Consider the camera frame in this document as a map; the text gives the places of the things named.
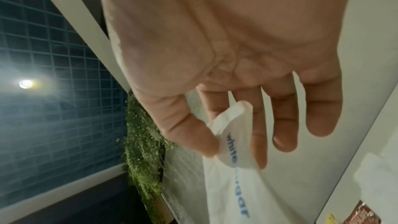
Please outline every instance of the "red package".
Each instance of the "red package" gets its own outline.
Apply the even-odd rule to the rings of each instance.
[[[362,201],[343,224],[381,224],[381,219]]]

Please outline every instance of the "plastic bag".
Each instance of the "plastic bag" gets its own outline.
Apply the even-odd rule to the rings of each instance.
[[[210,224],[301,224],[263,180],[250,152],[252,105],[238,102],[208,126],[219,154],[203,158]]]

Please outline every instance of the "hand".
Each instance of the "hand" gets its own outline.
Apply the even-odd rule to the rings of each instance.
[[[254,107],[251,150],[267,164],[261,89],[274,113],[273,143],[297,147],[293,71],[306,91],[306,125],[331,134],[342,110],[337,43],[347,0],[102,0],[115,56],[164,136],[212,157],[218,142],[184,94],[197,88],[209,119],[228,93]]]

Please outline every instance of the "green plant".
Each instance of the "green plant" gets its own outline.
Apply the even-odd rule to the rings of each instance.
[[[122,141],[117,140],[124,147],[125,169],[153,224],[162,224],[161,213],[155,205],[162,192],[158,170],[163,168],[161,160],[164,150],[160,147],[164,145],[168,150],[175,145],[164,138],[132,92],[129,93],[126,103],[127,136]]]

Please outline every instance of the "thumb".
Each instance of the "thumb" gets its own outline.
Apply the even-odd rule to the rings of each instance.
[[[209,158],[218,153],[217,138],[203,121],[191,113],[184,95],[153,97],[134,94],[167,140]]]

